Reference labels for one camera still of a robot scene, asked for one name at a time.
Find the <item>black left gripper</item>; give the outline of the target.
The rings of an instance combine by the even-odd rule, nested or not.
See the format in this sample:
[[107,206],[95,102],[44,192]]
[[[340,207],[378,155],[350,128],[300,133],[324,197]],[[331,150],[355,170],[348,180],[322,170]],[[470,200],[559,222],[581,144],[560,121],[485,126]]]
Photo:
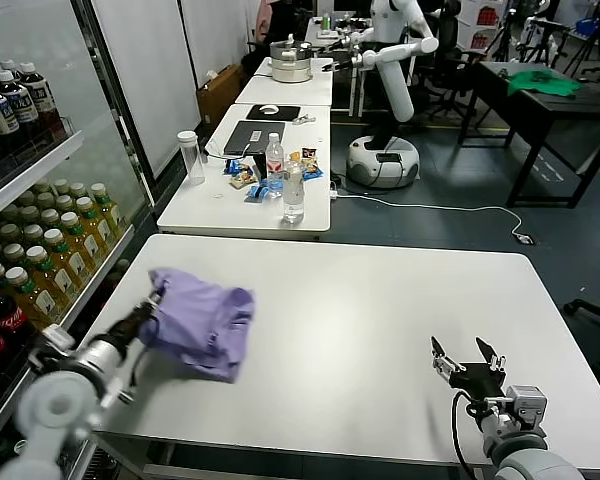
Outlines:
[[142,326],[149,322],[164,298],[164,289],[157,288],[147,297],[147,303],[141,303],[123,319],[110,328],[110,337],[115,345],[129,345],[139,335]]

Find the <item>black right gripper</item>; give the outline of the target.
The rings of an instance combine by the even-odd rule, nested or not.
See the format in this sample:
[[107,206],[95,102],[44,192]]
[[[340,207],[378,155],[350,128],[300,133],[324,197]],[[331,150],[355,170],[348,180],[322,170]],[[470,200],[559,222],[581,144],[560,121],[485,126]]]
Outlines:
[[485,363],[459,364],[451,359],[435,336],[431,337],[433,368],[440,376],[450,376],[449,385],[464,391],[472,399],[503,397],[505,357],[480,337],[476,344]]

